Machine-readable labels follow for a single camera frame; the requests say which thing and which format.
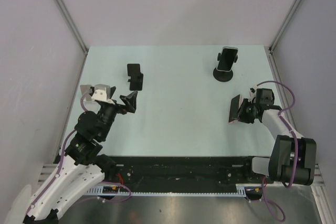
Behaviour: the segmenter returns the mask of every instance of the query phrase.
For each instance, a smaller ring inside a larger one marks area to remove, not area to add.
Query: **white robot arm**
[[[67,136],[58,166],[30,199],[25,224],[58,223],[63,214],[86,191],[106,177],[116,173],[115,162],[106,155],[98,155],[117,114],[136,111],[137,91],[120,96],[123,104],[112,100],[115,87],[91,87],[92,99],[100,104],[98,113],[85,111],[78,118],[75,129]],[[66,142],[76,132],[69,146]]]
[[[267,127],[275,139],[275,145],[270,158],[253,158],[253,172],[284,184],[311,185],[316,143],[297,132],[283,116],[281,107],[274,105],[272,89],[254,87],[251,88],[249,99],[242,99],[241,95],[232,99],[229,123],[254,123],[255,119]]]

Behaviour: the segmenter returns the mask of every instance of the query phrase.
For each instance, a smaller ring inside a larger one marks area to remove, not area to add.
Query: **light blue table surface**
[[[91,47],[80,84],[116,86],[113,96],[127,95],[128,63],[140,63],[144,74],[135,114],[117,115],[100,154],[124,156],[245,156],[271,154],[274,139],[259,121],[228,124],[231,99],[273,80],[262,45],[237,47],[238,61],[230,82],[213,77],[223,46]],[[277,105],[280,99],[274,84]],[[66,135],[74,128],[80,106],[78,88]],[[86,102],[94,111],[98,106]]]

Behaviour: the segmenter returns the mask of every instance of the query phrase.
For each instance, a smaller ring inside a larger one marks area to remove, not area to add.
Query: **white panel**
[[[124,156],[269,156],[274,138],[258,120],[229,124],[231,99],[249,96],[249,88],[272,79],[262,45],[233,45],[239,52],[233,78],[213,77],[221,46],[91,47],[80,84],[116,86],[114,99],[127,95],[127,64],[140,63],[143,90],[135,114],[117,115],[106,142],[107,155]],[[275,92],[274,84],[264,85]],[[67,133],[74,129],[80,89],[73,104]],[[86,103],[94,108],[95,102]]]
[[[294,0],[64,0],[97,45],[269,45]]]
[[[0,223],[36,187],[64,127],[83,54],[53,0],[0,0]]]
[[[336,207],[336,0],[304,0],[275,50],[284,83],[294,89],[298,130],[317,142],[318,163]]]

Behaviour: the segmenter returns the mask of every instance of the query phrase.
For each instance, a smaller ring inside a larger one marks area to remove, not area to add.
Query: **black bracket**
[[[112,180],[117,173],[116,163],[111,157],[105,154],[97,156],[94,159],[93,164],[99,166],[101,172],[105,174],[104,180],[106,181]]]
[[[231,107],[237,108],[237,99],[240,96],[236,96],[231,100]],[[247,98],[244,98],[238,111],[235,113],[230,109],[229,122],[238,120],[243,123],[254,123],[255,119],[262,122],[262,115],[265,110],[281,110],[280,106],[274,105],[274,93],[272,89],[257,89],[256,97],[253,102],[249,102]]]
[[[26,215],[25,219],[23,220],[23,223],[24,224],[58,224],[57,213],[58,213],[57,209],[52,209],[50,211],[50,214],[47,216],[47,218],[43,220],[35,220],[34,216],[29,217],[28,215]]]
[[[236,184],[260,184],[262,178],[251,170],[253,157],[111,158],[134,193],[236,193]],[[117,182],[113,174],[105,180]]]
[[[314,180],[316,142],[304,137],[298,141],[298,163],[293,183],[310,186]],[[270,179],[283,183],[290,181],[294,166],[290,156],[292,152],[294,152],[294,139],[278,135],[268,165]]]
[[[140,64],[127,64],[127,75],[131,77],[130,82],[131,91],[141,91],[143,83],[143,74],[140,72]]]

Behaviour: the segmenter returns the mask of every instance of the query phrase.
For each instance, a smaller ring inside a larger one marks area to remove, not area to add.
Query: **black phone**
[[[229,123],[234,123],[238,121],[237,112],[242,104],[242,101],[243,96],[241,94],[232,98],[229,113]]]
[[[222,54],[219,57],[217,70],[223,72],[230,72],[233,63],[237,59],[237,54],[238,54],[238,48],[223,47]]]

